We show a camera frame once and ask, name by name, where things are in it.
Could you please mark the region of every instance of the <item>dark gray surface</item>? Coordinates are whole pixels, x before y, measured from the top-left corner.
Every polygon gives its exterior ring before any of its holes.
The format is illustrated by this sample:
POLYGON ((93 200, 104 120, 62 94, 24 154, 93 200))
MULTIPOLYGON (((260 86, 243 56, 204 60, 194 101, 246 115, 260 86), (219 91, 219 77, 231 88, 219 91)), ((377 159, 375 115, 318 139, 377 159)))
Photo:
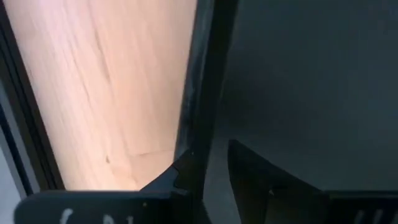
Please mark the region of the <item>dark gray surface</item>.
POLYGON ((397 4, 241 1, 205 188, 215 223, 239 223, 230 138, 321 189, 398 189, 397 4))

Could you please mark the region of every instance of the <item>wood grain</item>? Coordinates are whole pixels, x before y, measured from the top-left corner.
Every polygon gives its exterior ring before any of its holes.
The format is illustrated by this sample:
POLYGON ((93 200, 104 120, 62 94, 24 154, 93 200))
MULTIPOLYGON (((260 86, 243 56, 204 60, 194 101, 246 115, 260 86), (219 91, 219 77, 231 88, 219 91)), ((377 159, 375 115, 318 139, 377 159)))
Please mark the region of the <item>wood grain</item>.
POLYGON ((4 0, 67 189, 173 160, 196 1, 4 0))

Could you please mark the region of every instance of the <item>wooden surface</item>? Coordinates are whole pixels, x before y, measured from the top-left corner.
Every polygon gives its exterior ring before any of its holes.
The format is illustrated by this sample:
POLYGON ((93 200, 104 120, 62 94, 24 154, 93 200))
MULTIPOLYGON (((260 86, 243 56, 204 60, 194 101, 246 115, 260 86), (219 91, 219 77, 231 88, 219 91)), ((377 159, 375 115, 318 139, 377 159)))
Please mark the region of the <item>wooden surface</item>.
POLYGON ((174 158, 194 0, 3 0, 67 189, 139 189, 174 158))

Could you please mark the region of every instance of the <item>light wood panel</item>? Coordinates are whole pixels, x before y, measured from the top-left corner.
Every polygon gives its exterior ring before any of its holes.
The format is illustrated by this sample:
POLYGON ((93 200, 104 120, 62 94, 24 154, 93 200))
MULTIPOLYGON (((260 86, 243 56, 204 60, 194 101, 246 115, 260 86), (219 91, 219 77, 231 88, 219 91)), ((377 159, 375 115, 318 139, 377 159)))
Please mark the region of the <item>light wood panel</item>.
POLYGON ((3 0, 67 189, 139 189, 174 157, 194 0, 3 0))

